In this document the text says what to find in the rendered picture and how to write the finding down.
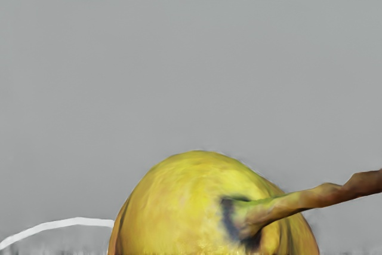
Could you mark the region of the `yellow pear with brown stem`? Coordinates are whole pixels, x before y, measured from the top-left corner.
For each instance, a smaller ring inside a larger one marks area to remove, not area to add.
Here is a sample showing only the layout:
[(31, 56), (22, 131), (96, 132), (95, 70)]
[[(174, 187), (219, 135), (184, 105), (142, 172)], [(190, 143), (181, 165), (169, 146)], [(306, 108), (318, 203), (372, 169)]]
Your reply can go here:
[(153, 166), (115, 220), (107, 255), (319, 255), (302, 213), (382, 193), (382, 169), (285, 193), (240, 161), (189, 151)]

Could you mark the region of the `white plate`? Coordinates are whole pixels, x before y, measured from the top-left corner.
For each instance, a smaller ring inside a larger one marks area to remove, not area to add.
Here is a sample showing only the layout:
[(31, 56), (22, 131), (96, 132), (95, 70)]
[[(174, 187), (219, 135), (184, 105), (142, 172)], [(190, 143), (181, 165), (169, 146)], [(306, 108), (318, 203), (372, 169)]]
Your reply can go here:
[(40, 232), (66, 228), (75, 225), (81, 226), (98, 226), (105, 228), (113, 228), (115, 221), (112, 219), (98, 219), (98, 218), (89, 218), (89, 217), (73, 217), (68, 219), (54, 220), (50, 222), (40, 223), (31, 228), (25, 229), (17, 234), (6, 237), (3, 241), (0, 242), (0, 251), (6, 249), (14, 243), (17, 243), (25, 238), (34, 236)]

